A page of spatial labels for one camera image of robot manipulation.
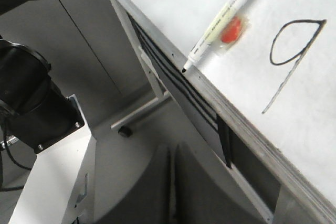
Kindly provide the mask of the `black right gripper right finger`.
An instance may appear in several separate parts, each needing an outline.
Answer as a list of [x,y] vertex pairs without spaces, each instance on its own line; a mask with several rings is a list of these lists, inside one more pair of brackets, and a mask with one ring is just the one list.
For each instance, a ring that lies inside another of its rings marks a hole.
[[187,144],[175,151],[178,223],[266,223],[231,175],[208,168]]

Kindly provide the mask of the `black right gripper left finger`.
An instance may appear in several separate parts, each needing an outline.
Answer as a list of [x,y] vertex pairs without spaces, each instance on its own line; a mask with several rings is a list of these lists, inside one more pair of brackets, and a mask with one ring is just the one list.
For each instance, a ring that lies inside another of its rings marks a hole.
[[96,223],[169,223],[171,151],[160,144],[134,186]]

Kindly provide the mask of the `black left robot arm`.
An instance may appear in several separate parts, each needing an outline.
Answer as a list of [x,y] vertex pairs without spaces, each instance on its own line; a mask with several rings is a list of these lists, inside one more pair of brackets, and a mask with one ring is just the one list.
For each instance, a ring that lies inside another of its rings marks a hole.
[[[1,13],[29,1],[37,0],[1,0]],[[78,103],[62,94],[50,70],[39,52],[1,39],[1,151],[15,137],[39,154],[85,125]]]

